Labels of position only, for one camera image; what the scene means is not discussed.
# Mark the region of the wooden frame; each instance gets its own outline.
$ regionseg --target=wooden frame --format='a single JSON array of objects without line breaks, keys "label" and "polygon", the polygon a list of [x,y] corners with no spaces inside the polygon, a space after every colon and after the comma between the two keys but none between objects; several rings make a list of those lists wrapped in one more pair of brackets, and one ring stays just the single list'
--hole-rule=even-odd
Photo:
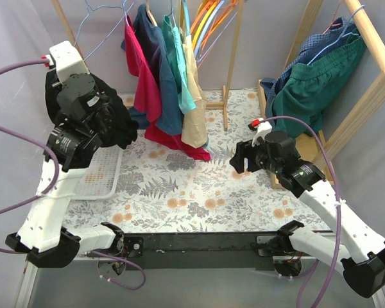
[{"label": "wooden frame", "polygon": [[[74,36],[74,33],[70,27],[69,21],[67,20],[67,17],[65,16],[65,13],[63,11],[63,8],[62,8],[59,0],[51,0],[51,2],[54,6],[54,9],[57,13],[58,18],[60,19],[60,22],[62,23],[62,25],[64,27],[64,31],[66,32],[67,36],[69,37],[70,43],[74,44],[76,42],[76,37]],[[239,0],[237,21],[235,24],[235,31],[234,31],[234,39],[232,41],[230,67],[228,69],[227,85],[223,86],[223,100],[222,101],[209,101],[209,102],[207,102],[207,109],[222,109],[223,110],[224,130],[228,129],[227,103],[228,103],[228,97],[230,95],[232,73],[234,71],[235,56],[237,54],[239,30],[241,27],[241,20],[243,18],[243,10],[244,10],[244,0]],[[76,45],[76,49],[80,53],[81,57],[84,58],[78,44]]]},{"label": "wooden frame", "polygon": [[[291,46],[291,50],[288,54],[286,66],[288,66],[295,59],[296,53],[298,52],[302,42],[310,34],[322,2],[323,0],[308,1],[297,34],[294,38],[293,45]],[[361,6],[359,0],[344,0],[344,2],[351,14]],[[325,151],[328,153],[331,160],[385,102],[385,45],[373,27],[373,24],[364,9],[359,10],[355,14],[354,21],[381,72],[327,142],[325,142],[323,134],[320,132],[321,142],[323,143]],[[263,112],[263,110],[265,110],[266,99],[260,83],[258,83],[258,97],[260,101],[260,108]],[[296,141],[297,149],[299,150],[302,158],[312,161],[320,169],[324,170],[324,173],[328,176],[322,152],[316,147],[315,140],[303,134],[299,136]],[[271,177],[271,182],[273,188],[280,188],[275,176]]]}]

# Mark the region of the black cloth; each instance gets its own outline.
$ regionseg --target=black cloth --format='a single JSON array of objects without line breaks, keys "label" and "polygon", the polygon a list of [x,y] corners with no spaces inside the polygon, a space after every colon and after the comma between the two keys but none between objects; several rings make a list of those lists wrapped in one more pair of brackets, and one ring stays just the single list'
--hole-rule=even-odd
[{"label": "black cloth", "polygon": [[[137,129],[139,124],[136,121],[131,120],[127,108],[123,104],[123,100],[117,95],[117,91],[110,88],[103,80],[99,79],[96,75],[90,74],[100,93],[104,93],[111,99],[111,107],[115,114],[115,128],[113,134],[109,140],[103,143],[102,147],[107,148],[109,146],[118,145],[120,148],[125,149],[133,141],[137,140]],[[46,75],[46,106],[47,113],[51,122],[55,125],[59,125],[65,118],[60,110],[60,106],[57,103],[57,95],[62,90],[62,86],[59,85],[53,88],[53,84],[58,82],[56,71],[49,71]]]}]

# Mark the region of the gray floor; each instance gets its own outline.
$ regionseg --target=gray floor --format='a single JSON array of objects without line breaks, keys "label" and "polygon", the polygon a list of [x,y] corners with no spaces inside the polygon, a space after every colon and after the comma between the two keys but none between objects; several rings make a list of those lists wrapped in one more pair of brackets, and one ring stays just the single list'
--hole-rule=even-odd
[{"label": "gray floor", "polygon": [[[305,269],[311,261],[306,262]],[[302,307],[311,306],[328,269],[324,264],[318,266],[302,297]],[[147,276],[146,285],[131,292],[100,279],[95,261],[40,269],[28,307],[295,307],[303,281],[258,275],[251,269],[151,269]],[[136,285],[141,275],[127,271],[119,280]],[[374,304],[357,296],[336,273],[320,307],[365,308]]]}]

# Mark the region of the wooden base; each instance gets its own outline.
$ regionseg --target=wooden base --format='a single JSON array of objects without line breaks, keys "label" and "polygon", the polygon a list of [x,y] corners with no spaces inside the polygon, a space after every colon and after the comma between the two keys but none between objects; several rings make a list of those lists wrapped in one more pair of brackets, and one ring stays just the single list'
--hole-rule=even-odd
[{"label": "wooden base", "polygon": [[224,130],[228,129],[228,114],[227,114],[227,100],[225,99],[225,86],[223,85],[223,101],[209,101],[207,102],[207,109],[223,109],[224,113]]},{"label": "wooden base", "polygon": [[[259,108],[261,109],[261,117],[265,118],[265,107],[267,105],[266,97],[264,89],[261,87],[261,80],[258,81],[257,86],[258,92],[258,100],[259,100]],[[321,143],[325,146],[325,138],[323,136],[322,131],[319,132],[319,138]],[[320,151],[318,144],[315,141],[314,137],[310,137],[306,134],[302,134],[298,138],[296,138],[296,149],[301,155],[301,158],[312,162],[315,156]],[[332,183],[332,177],[329,173],[328,167],[325,167],[323,170],[326,178]],[[279,184],[277,177],[274,174],[271,174],[271,187],[273,189],[283,189],[283,187]]]}]

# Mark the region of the white wall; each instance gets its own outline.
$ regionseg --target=white wall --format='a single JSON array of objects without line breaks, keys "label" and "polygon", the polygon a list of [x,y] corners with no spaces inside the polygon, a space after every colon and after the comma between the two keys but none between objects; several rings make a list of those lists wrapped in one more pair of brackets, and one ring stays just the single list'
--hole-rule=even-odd
[{"label": "white wall", "polygon": [[[362,4],[366,5],[370,19],[385,43],[385,0],[364,0]],[[378,66],[367,51],[347,87],[326,113],[324,132],[327,137],[378,74]],[[343,199],[385,237],[385,103],[338,153],[333,163]]]},{"label": "white wall", "polygon": [[[53,41],[67,39],[50,2],[42,0],[31,2],[35,5]],[[121,0],[89,0],[89,2],[96,7],[100,4],[117,5]],[[81,20],[87,14],[84,0],[60,0],[60,3],[71,23],[71,28],[76,33]],[[145,3],[145,0],[136,0],[129,12],[132,20],[141,3]],[[150,3],[151,11],[160,24],[163,16],[170,12],[170,1],[151,0]],[[201,0],[187,0],[187,3],[193,19]],[[258,79],[276,76],[282,70],[306,3],[307,0],[246,2],[232,79],[233,89],[255,87]],[[121,11],[117,9],[101,9],[90,16],[83,27],[79,41],[84,55],[89,54],[105,38],[121,16]],[[227,28],[200,68],[200,83],[203,89],[221,89],[222,84],[227,82],[234,26],[233,22]],[[119,47],[122,40],[123,26],[120,26],[97,53],[89,58],[88,65],[94,74],[99,75],[119,92],[135,92],[137,79],[128,74],[125,54]]]},{"label": "white wall", "polygon": [[[0,0],[0,67],[40,58],[52,45],[30,0]],[[50,122],[44,103],[42,66],[0,76],[0,124],[46,141]],[[0,133],[0,209],[35,194],[42,151]],[[0,247],[16,232],[29,207],[0,216]],[[22,279],[24,256],[0,253],[0,308],[13,307]]]}]

